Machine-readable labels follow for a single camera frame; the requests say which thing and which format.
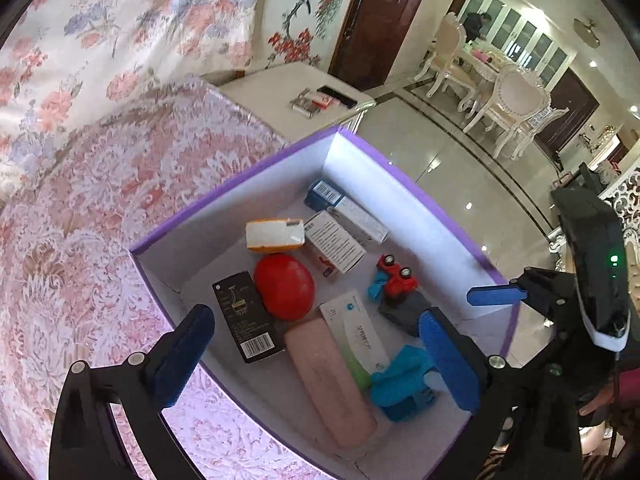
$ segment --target black product card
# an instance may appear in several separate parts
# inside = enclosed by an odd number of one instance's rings
[[[284,349],[248,272],[214,283],[213,291],[244,362],[253,363]]]

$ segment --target white nightstand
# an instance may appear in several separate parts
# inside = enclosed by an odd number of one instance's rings
[[[289,101],[305,88],[316,90],[324,85],[356,100],[358,104],[350,110],[342,105],[332,105],[311,119],[292,110]],[[356,132],[364,112],[376,105],[368,95],[301,62],[254,72],[222,85],[220,90],[252,111],[290,142],[296,142],[335,124],[342,124]]]

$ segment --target bed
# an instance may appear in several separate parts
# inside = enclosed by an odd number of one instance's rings
[[[197,77],[152,89],[79,130],[37,190],[0,216],[0,430],[35,479],[71,363],[123,362],[171,329],[128,249],[155,225],[287,143]],[[153,478],[122,411],[138,474]],[[206,478],[319,479],[198,367],[164,411]]]
[[[248,65],[255,3],[33,0],[24,12],[20,1],[0,9],[4,25],[19,16],[0,50],[0,207],[38,185],[76,128],[187,73]]]

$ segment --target small items on nightstand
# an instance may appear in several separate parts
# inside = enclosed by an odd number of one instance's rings
[[[305,88],[298,97],[289,101],[291,107],[311,119],[322,110],[326,110],[329,106],[338,102],[337,99],[329,97],[322,92],[312,92],[311,88]]]

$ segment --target phone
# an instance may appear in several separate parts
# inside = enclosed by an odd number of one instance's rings
[[[321,86],[317,91],[322,92],[323,94],[327,94],[329,97],[338,99],[338,101],[345,105],[349,110],[351,110],[356,104],[358,104],[355,99],[351,99],[345,94],[341,94],[335,88],[331,88],[330,86]]]

